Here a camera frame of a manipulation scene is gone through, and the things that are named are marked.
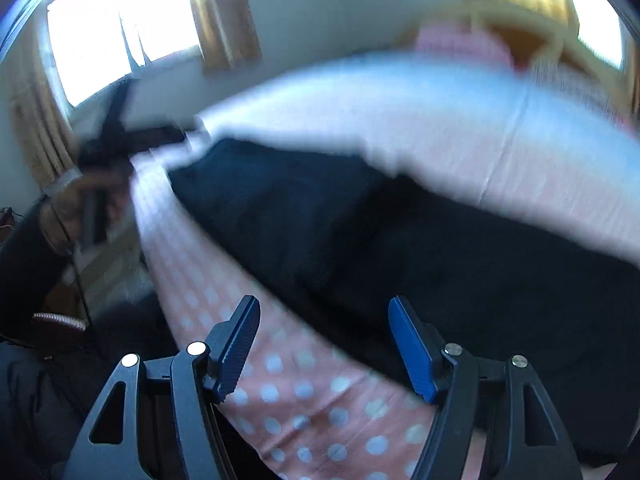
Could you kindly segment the person's left hand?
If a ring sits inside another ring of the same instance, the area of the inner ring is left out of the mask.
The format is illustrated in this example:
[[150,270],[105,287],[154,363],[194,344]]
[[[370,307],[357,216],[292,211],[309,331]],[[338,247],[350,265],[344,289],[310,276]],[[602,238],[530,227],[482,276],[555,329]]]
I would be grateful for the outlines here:
[[76,174],[40,209],[39,224],[44,238],[52,249],[68,255],[82,232],[82,212],[91,192],[107,192],[107,225],[114,226],[126,216],[130,204],[130,179],[134,170],[130,165],[112,169],[95,169]]

